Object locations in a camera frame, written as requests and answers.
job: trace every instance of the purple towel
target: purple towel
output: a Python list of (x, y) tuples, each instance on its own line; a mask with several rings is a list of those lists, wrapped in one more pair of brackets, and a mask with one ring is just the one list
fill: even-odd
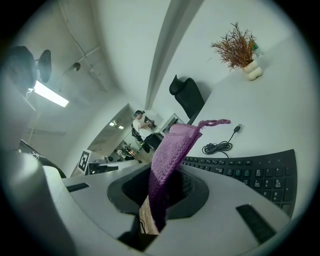
[(166, 224), (166, 210), (169, 206), (167, 181), (202, 136), (200, 129), (230, 123), (230, 120), (220, 119), (201, 121), (198, 126), (175, 124), (170, 128), (170, 133), (164, 136), (153, 156), (148, 192), (150, 211), (159, 231)]

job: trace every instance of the white desk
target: white desk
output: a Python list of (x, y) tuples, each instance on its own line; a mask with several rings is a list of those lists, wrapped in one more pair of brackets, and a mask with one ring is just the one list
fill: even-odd
[(233, 148), (227, 152), (231, 158), (294, 149), (298, 182), (293, 217), (303, 212), (319, 179), (320, 83), (302, 52), (305, 47), (291, 37), (258, 59), (269, 65), (255, 81), (247, 81), (238, 70), (217, 83), (193, 124), (214, 119), (229, 119), (231, 124), (203, 129), (188, 153), (226, 157), (220, 152), (205, 155), (202, 147), (229, 140), (238, 124), (243, 127), (231, 140)]

